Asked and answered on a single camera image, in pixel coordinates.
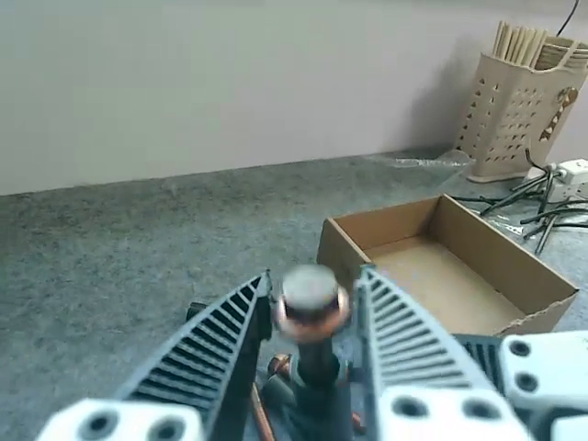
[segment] metal bolt head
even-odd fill
[[[339,284],[326,266],[302,265],[284,276],[282,295],[289,308],[297,311],[320,311],[337,296]]]

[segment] carpeted surface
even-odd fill
[[[0,438],[32,439],[64,405],[108,396],[191,300],[312,262],[324,218],[480,191],[453,164],[416,165],[357,157],[0,198]],[[545,256],[583,288],[586,244],[561,232]],[[586,304],[562,329],[587,327]]]

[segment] copper wire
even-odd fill
[[[257,433],[261,441],[276,441],[274,436],[274,429],[269,423],[267,418],[266,408],[261,401],[259,396],[259,389],[254,383],[251,388],[251,407],[254,414],[255,427],[257,427]]]

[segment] cardboard box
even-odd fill
[[[578,290],[449,196],[329,218],[317,261],[348,289],[376,264],[453,334],[549,332]]]

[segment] wooden stick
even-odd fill
[[[529,44],[531,44],[531,40],[535,37],[535,31],[533,29],[525,29],[525,37],[523,38],[523,43],[521,44],[521,47],[519,48],[519,52],[516,55],[516,64],[519,65],[524,65],[523,64],[523,60],[526,57],[526,50],[529,47]]]
[[[503,30],[503,37],[501,38],[501,47],[500,47],[500,59],[501,60],[504,60],[506,58],[506,53],[508,51],[508,45],[510,44],[512,35],[513,35],[513,30],[511,29],[511,25],[505,23],[504,30]]]
[[[511,37],[510,44],[508,45],[508,52],[506,53],[506,60],[511,62],[513,60],[513,52],[515,51],[516,41],[518,40],[518,36],[521,32],[520,28],[516,28],[513,31],[513,35]]]
[[[539,45],[537,50],[535,51],[535,55],[533,56],[533,60],[531,60],[530,67],[535,69],[535,65],[537,64],[537,60],[539,59],[539,54],[543,51],[543,45],[545,44],[545,39],[548,37],[548,32],[546,30],[541,31],[541,40],[539,41]]]
[[[494,37],[494,47],[492,48],[492,56],[496,57],[498,55],[498,48],[500,45],[500,37],[503,34],[504,22],[500,20],[498,23],[498,28],[496,29],[496,37]]]
[[[529,45],[526,48],[525,56],[523,61],[521,62],[522,65],[529,67],[531,65],[531,61],[535,56],[535,51],[537,50],[537,46],[541,41],[541,31],[538,29],[533,29],[531,33],[531,40],[529,41]]]
[[[523,41],[525,41],[526,38],[526,31],[527,29],[524,27],[521,27],[518,35],[516,37],[516,41],[514,42],[514,48],[513,48],[513,56],[511,57],[511,62],[515,63],[516,59],[518,58],[518,54],[521,51],[521,47],[523,46]]]

